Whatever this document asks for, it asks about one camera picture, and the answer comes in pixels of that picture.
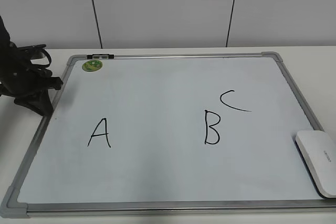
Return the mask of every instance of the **white table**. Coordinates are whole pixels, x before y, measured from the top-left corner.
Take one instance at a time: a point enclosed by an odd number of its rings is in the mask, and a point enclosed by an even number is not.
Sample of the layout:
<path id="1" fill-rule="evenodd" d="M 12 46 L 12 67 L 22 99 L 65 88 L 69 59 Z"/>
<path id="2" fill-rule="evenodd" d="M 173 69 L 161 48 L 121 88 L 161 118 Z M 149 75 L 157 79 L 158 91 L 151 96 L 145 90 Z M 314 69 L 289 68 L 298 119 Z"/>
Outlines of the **white table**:
<path id="1" fill-rule="evenodd" d="M 50 70 L 61 76 L 67 59 L 77 54 L 219 54 L 239 52 L 278 52 L 324 130 L 336 139 L 336 47 L 245 47 L 170 49 L 49 49 Z M 0 199 L 12 183 L 41 117 L 0 98 Z M 298 214 L 71 217 L 1 219 L 0 223 L 336 223 L 336 212 Z"/>

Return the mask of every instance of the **whiteboard surface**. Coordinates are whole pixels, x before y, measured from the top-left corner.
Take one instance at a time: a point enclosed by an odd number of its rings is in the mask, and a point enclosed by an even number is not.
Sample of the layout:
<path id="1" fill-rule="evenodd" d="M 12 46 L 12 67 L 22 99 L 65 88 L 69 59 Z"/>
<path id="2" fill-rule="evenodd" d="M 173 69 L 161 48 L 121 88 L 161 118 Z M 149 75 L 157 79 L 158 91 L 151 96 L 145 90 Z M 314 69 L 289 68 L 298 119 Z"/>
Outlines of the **whiteboard surface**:
<path id="1" fill-rule="evenodd" d="M 19 202 L 320 199 L 293 142 L 312 127 L 272 58 L 115 59 L 96 72 L 84 62 L 73 67 Z M 221 103 L 229 90 L 223 101 L 251 112 Z M 205 110 L 221 116 L 215 145 L 204 144 Z M 102 118 L 111 148 L 104 135 L 87 146 Z"/>

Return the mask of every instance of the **green magnet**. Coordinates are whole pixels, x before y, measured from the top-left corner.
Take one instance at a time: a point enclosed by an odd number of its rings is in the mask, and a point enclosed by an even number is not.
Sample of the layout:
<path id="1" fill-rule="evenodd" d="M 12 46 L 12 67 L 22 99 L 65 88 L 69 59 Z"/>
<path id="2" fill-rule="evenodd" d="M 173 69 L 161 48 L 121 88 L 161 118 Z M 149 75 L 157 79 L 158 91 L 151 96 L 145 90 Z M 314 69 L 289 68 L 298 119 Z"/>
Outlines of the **green magnet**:
<path id="1" fill-rule="evenodd" d="M 103 62 L 100 60 L 89 60 L 83 64 L 82 69 L 86 72 L 95 72 L 101 69 L 102 66 Z"/>

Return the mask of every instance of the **black marker writing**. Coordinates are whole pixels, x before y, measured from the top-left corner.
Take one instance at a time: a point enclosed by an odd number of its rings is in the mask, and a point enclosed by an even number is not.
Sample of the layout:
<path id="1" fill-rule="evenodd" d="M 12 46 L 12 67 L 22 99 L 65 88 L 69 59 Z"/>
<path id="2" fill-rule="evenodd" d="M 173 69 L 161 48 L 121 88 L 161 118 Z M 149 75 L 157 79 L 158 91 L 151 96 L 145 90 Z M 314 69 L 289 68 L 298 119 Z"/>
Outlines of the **black marker writing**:
<path id="1" fill-rule="evenodd" d="M 208 119 L 207 119 L 207 115 L 208 113 L 211 113 L 211 114 L 214 114 L 216 116 L 218 116 L 218 121 L 214 124 L 211 124 L 211 125 L 208 125 Z M 214 129 L 213 127 L 216 126 L 221 120 L 221 117 L 216 114 L 215 112 L 212 112 L 212 111 L 208 111 L 208 110 L 205 110 L 205 126 L 206 126 L 206 134 L 205 134 L 205 141 L 204 141 L 204 144 L 218 144 L 219 140 L 221 139 L 218 131 L 216 131 L 216 129 Z M 213 131 L 216 132 L 217 134 L 217 141 L 214 142 L 214 143 L 211 143 L 211 142 L 208 142 L 207 138 L 208 138 L 208 128 L 212 129 Z"/>
<path id="2" fill-rule="evenodd" d="M 238 109 L 238 108 L 232 107 L 232 106 L 226 104 L 225 102 L 223 102 L 223 100 L 222 100 L 223 95 L 225 95 L 225 94 L 227 94 L 227 93 L 230 93 L 230 92 L 235 92 L 235 91 L 234 91 L 234 90 L 229 90 L 229 91 L 226 91 L 225 93 L 223 93 L 223 94 L 220 95 L 220 98 L 219 98 L 219 99 L 220 99 L 220 101 L 222 102 L 222 104 L 224 104 L 224 105 L 226 105 L 226 106 L 228 106 L 229 108 L 234 109 L 234 110 L 240 110 L 240 111 L 245 111 L 245 112 L 251 112 L 251 111 L 249 111 L 249 110 L 242 110 L 242 109 Z"/>
<path id="3" fill-rule="evenodd" d="M 95 132 L 96 132 L 98 126 L 101 124 L 102 121 L 104 121 L 104 123 L 105 123 L 105 133 L 104 133 L 104 134 L 97 134 L 97 135 L 95 135 Z M 90 140 L 89 140 L 89 142 L 88 142 L 88 146 L 90 145 L 91 140 L 92 140 L 93 137 L 95 137 L 95 136 L 104 136 L 104 135 L 105 135 L 105 137 L 106 137 L 106 142 L 107 142 L 107 144 L 109 145 L 109 147 L 111 148 L 111 145 L 110 145 L 110 143 L 109 143 L 109 139 L 108 139 L 108 137 L 107 137 L 107 134 L 108 134 L 108 133 L 107 133 L 107 121 L 106 121 L 106 118 L 103 118 L 103 119 L 100 120 L 100 122 L 97 124 L 96 128 L 94 128 L 93 134 L 91 135 Z"/>

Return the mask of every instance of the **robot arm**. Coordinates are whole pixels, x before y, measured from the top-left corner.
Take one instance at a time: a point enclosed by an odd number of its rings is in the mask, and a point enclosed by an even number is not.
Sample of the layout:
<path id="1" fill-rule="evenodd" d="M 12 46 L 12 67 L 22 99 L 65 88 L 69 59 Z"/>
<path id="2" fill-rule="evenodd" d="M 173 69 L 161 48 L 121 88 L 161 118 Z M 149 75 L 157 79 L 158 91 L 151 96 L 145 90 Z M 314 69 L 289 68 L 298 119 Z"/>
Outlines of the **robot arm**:
<path id="1" fill-rule="evenodd" d="M 16 47 L 0 17 L 0 96 L 14 97 L 14 103 L 24 106 L 39 115 L 51 115 L 54 111 L 48 89 L 60 90 L 63 84 L 59 77 L 47 68 L 51 57 L 46 45 Z M 32 59 L 45 56 L 49 64 L 33 64 Z"/>

